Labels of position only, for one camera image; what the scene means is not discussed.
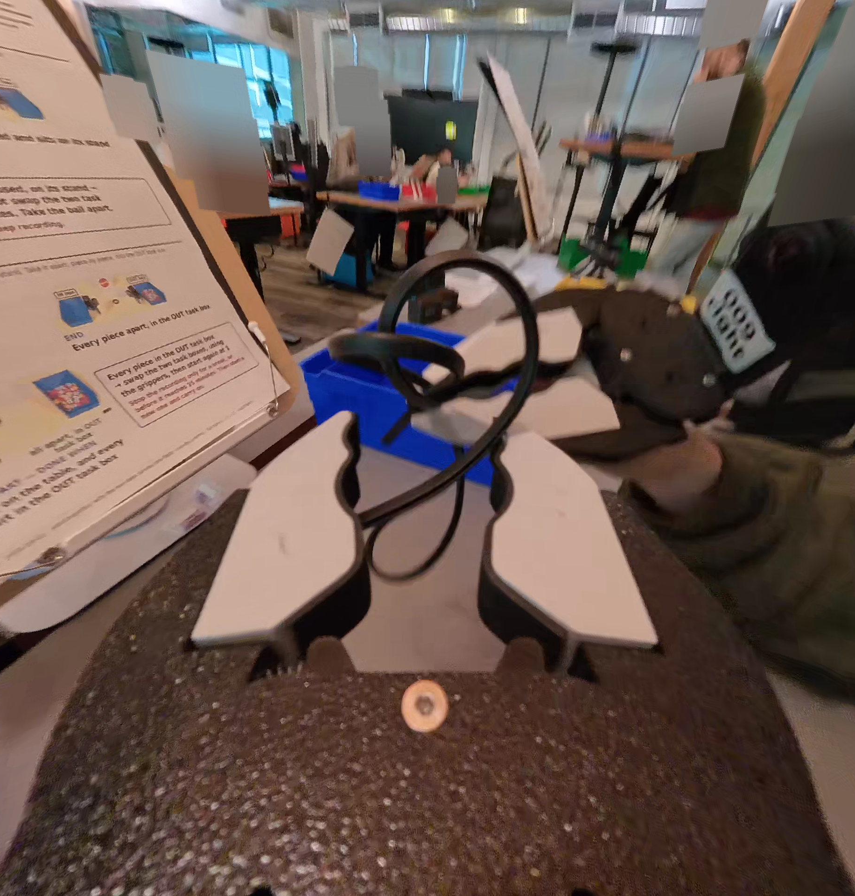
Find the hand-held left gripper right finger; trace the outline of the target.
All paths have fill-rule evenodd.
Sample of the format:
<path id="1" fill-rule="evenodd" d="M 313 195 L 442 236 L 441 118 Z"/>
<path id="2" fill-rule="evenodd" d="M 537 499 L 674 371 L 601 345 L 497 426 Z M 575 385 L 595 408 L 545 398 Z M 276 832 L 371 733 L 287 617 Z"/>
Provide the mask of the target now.
<path id="1" fill-rule="evenodd" d="M 494 451 L 478 613 L 504 644 L 529 639 L 546 671 L 580 671 L 588 645 L 655 650 L 659 637 L 601 492 L 567 454 L 519 432 Z"/>

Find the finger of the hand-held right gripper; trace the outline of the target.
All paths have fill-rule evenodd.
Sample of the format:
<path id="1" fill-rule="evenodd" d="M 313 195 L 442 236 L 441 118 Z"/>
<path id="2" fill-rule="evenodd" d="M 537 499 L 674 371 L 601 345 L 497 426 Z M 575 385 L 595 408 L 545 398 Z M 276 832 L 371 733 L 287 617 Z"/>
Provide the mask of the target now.
<path id="1" fill-rule="evenodd" d="M 536 316 L 539 335 L 539 365 L 535 380 L 546 382 L 565 375 L 581 349 L 582 324 L 573 308 L 540 312 Z M 440 364 L 422 373 L 430 385 L 450 382 L 504 384 L 517 380 L 525 358 L 523 322 L 519 318 L 499 320 L 482 327 L 458 342 L 454 351 L 464 361 L 463 377 L 456 379 Z"/>
<path id="2" fill-rule="evenodd" d="M 411 426 L 445 442 L 477 442 L 508 404 L 511 392 L 485 399 L 458 397 L 438 409 L 413 415 Z M 532 431 L 548 441 L 620 429 L 611 399 L 582 377 L 557 380 L 532 393 L 510 432 Z"/>

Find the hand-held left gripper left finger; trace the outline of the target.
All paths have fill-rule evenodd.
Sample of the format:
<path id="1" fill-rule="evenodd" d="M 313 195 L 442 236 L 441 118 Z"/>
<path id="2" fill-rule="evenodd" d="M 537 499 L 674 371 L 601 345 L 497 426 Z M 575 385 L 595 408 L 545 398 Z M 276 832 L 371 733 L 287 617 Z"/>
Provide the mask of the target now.
<path id="1" fill-rule="evenodd" d="M 360 456 L 357 416 L 343 410 L 260 471 L 191 632 L 196 648 L 262 645 L 291 663 L 364 620 Z"/>

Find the blue plastic bin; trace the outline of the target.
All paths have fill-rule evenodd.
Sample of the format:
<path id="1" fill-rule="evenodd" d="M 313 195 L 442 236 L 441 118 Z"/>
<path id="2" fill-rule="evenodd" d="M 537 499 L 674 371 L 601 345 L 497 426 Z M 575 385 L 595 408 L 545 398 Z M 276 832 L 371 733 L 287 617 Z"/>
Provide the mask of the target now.
<path id="1" fill-rule="evenodd" d="M 358 417 L 362 445 L 434 470 L 454 460 L 452 446 L 432 434 L 406 427 L 391 444 L 382 442 L 397 423 L 406 403 L 380 368 L 373 371 L 335 361 L 328 349 L 317 351 L 300 364 L 318 424 L 337 412 L 349 410 Z"/>

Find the person's right hand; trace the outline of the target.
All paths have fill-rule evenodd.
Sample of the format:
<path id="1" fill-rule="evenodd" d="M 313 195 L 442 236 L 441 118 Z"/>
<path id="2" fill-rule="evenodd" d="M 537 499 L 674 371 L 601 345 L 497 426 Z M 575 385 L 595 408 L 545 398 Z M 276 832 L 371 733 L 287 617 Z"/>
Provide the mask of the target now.
<path id="1" fill-rule="evenodd" d="M 716 486 L 723 454 L 699 427 L 688 427 L 682 441 L 660 446 L 622 465 L 617 473 L 665 511 L 688 511 Z"/>

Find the green plastic bin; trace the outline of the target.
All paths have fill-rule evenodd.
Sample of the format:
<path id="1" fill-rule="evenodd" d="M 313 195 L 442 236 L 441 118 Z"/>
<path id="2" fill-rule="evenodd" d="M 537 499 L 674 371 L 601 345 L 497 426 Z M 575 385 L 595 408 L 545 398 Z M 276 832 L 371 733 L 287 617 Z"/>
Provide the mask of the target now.
<path id="1" fill-rule="evenodd" d="M 578 270 L 587 276 L 613 275 L 619 280 L 632 280 L 648 261 L 648 253 L 633 249 L 630 240 L 615 238 L 605 243 L 565 238 L 558 251 L 557 264 L 564 272 Z"/>

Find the white card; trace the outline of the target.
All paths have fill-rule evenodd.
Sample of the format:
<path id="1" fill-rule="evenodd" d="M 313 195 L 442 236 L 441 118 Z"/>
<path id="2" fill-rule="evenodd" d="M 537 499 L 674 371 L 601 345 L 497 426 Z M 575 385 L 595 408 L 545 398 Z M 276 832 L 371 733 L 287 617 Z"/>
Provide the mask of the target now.
<path id="1" fill-rule="evenodd" d="M 354 225 L 336 210 L 325 209 L 310 238 L 306 253 L 309 265 L 319 273 L 333 276 L 354 232 Z"/>
<path id="2" fill-rule="evenodd" d="M 470 231 L 454 217 L 447 217 L 426 243 L 426 258 L 444 252 L 457 252 L 468 246 Z"/>

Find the wooden-top table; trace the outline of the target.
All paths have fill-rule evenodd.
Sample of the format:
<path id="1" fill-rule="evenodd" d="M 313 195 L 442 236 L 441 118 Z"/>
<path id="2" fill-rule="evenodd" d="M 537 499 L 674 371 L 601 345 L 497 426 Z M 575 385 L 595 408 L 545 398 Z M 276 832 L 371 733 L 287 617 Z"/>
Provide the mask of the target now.
<path id="1" fill-rule="evenodd" d="M 367 259 L 364 238 L 358 232 L 367 215 L 393 214 L 399 222 L 410 222 L 407 237 L 407 266 L 419 263 L 425 255 L 426 227 L 429 221 L 444 220 L 462 214 L 477 214 L 485 208 L 489 190 L 458 195 L 452 203 L 427 201 L 414 196 L 402 196 L 395 201 L 373 199 L 358 193 L 323 190 L 315 198 L 327 207 L 353 209 L 355 279 L 351 285 L 355 291 L 367 294 Z"/>

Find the white stand base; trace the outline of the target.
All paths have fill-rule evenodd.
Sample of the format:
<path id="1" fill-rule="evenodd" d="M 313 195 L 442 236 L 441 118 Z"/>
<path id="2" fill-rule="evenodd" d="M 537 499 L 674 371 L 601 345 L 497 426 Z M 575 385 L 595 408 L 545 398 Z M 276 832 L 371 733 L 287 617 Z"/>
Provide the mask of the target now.
<path id="1" fill-rule="evenodd" d="M 251 464 L 221 456 L 63 566 L 22 581 L 0 607 L 0 633 L 41 632 L 76 616 L 207 521 L 255 475 Z"/>

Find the wooden standing desk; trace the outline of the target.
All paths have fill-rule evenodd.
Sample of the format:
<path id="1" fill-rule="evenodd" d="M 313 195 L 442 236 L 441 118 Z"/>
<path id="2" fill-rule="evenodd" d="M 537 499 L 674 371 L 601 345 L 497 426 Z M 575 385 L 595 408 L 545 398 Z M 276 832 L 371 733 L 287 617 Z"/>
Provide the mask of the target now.
<path id="1" fill-rule="evenodd" d="M 595 233 L 605 235 L 612 219 L 613 208 L 623 183 L 624 174 L 629 166 L 689 162 L 694 156 L 692 153 L 675 153 L 673 144 L 668 140 L 624 140 L 620 136 L 607 139 L 599 137 L 562 138 L 558 146 L 567 152 L 563 169 L 573 167 L 576 172 L 565 220 L 560 230 L 559 243 L 563 243 L 564 239 L 568 237 L 583 174 L 593 161 L 603 161 L 609 165 L 608 179 L 594 228 Z"/>

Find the white tilted board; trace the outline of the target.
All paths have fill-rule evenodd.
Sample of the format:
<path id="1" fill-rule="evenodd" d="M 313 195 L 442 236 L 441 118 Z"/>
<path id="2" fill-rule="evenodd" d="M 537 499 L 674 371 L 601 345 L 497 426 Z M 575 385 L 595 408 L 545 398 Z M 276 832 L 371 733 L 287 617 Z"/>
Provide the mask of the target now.
<path id="1" fill-rule="evenodd" d="M 548 244 L 554 234 L 554 203 L 533 132 L 523 113 L 510 73 L 490 54 L 481 57 L 478 66 L 512 132 L 527 241 L 532 248 L 539 250 Z"/>

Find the black monitor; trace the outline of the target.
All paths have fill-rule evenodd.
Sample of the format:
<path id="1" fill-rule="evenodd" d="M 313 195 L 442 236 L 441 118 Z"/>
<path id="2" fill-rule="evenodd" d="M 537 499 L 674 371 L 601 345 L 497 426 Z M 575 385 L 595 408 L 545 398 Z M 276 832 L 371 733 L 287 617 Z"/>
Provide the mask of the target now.
<path id="1" fill-rule="evenodd" d="M 392 146 L 405 153 L 407 162 L 449 148 L 458 163 L 471 163 L 478 100 L 387 93 L 385 101 Z"/>

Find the black lamp stand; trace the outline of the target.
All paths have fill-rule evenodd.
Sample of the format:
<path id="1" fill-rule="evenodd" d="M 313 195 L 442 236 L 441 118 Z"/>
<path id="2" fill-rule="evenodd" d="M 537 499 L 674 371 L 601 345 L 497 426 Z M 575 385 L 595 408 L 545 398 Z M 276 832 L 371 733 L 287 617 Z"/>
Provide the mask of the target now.
<path id="1" fill-rule="evenodd" d="M 616 33 L 612 40 L 606 43 L 598 43 L 592 46 L 594 52 L 600 54 L 605 52 L 608 57 L 608 65 L 605 77 L 603 79 L 603 90 L 597 102 L 594 118 L 594 125 L 598 125 L 602 118 L 605 118 L 606 131 L 600 132 L 600 136 L 614 138 L 616 136 L 625 139 L 627 125 L 635 104 L 635 97 L 638 91 L 638 85 L 642 80 L 645 70 L 645 63 L 648 56 L 648 41 L 646 39 L 636 40 L 634 37 Z M 626 74 L 623 77 L 622 90 L 619 99 L 606 100 L 606 96 L 610 91 L 610 82 L 615 70 L 623 69 Z M 595 233 L 595 221 L 591 229 L 592 236 L 599 242 L 605 242 L 610 231 L 610 224 L 605 235 Z"/>

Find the wooden post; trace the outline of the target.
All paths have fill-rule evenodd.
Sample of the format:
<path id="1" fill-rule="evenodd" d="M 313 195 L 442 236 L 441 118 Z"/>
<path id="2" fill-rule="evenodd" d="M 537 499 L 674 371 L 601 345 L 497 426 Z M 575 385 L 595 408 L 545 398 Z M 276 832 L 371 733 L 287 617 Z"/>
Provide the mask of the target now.
<path id="1" fill-rule="evenodd" d="M 780 24 L 760 46 L 766 99 L 764 119 L 754 150 L 751 179 L 738 216 L 708 241 L 690 280 L 701 296 L 732 261 L 739 243 L 769 212 L 789 145 L 803 114 L 812 85 L 821 72 L 844 11 L 835 1 L 780 2 L 769 24 Z"/>

